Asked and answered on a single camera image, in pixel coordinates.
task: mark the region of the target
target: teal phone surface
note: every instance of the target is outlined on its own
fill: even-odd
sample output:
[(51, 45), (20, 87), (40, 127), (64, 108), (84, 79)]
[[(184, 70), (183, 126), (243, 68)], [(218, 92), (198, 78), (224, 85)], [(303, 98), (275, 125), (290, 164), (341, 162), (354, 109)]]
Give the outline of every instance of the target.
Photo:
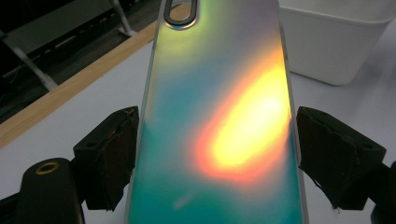
[(304, 223), (276, 0), (163, 1), (129, 223)]

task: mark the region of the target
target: metal leg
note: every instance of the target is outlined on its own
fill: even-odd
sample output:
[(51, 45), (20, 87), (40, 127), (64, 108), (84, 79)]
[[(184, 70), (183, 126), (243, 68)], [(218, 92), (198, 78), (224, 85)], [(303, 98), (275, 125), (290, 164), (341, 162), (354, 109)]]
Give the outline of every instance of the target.
[(114, 10), (120, 17), (121, 25), (122, 25), (122, 27), (119, 29), (120, 32), (123, 35), (128, 35), (128, 36), (135, 35), (136, 32), (131, 29), (131, 26), (129, 25), (129, 22), (125, 17), (125, 14), (122, 10), (119, 0), (109, 0), (109, 1), (110, 1), (111, 6), (113, 6)]
[(56, 84), (49, 75), (43, 73), (12, 40), (7, 38), (1, 30), (0, 36), (2, 36), (3, 42), (35, 73), (47, 90), (51, 91), (58, 87), (58, 84)]

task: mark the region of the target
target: dark floor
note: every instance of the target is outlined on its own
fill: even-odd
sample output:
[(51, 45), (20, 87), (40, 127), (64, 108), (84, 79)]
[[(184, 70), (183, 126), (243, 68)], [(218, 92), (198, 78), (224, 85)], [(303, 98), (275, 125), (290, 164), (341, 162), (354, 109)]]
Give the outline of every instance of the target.
[[(125, 15), (138, 32), (157, 20), (161, 0), (140, 0), (128, 7)], [(119, 18), (110, 15), (80, 28), (70, 41), (60, 47), (48, 47), (34, 56), (37, 66), (61, 84), (127, 39), (118, 31)], [(9, 119), (48, 91), (23, 64), (3, 76), (10, 91), (0, 95), (0, 123)]]

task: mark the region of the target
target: iridescent phone back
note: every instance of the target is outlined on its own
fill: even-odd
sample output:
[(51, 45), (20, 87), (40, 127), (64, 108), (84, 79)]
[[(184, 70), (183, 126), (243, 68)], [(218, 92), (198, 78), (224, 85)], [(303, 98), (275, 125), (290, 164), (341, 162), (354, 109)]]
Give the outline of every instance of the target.
[(278, 2), (192, 0), (184, 20), (171, 2), (151, 58), (129, 223), (304, 223)]

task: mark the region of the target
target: phone back panel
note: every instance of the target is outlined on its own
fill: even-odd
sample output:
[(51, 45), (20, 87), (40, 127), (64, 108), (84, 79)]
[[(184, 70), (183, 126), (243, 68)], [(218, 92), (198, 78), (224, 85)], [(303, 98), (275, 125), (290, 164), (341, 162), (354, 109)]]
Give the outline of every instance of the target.
[(129, 223), (304, 223), (276, 0), (162, 3)]

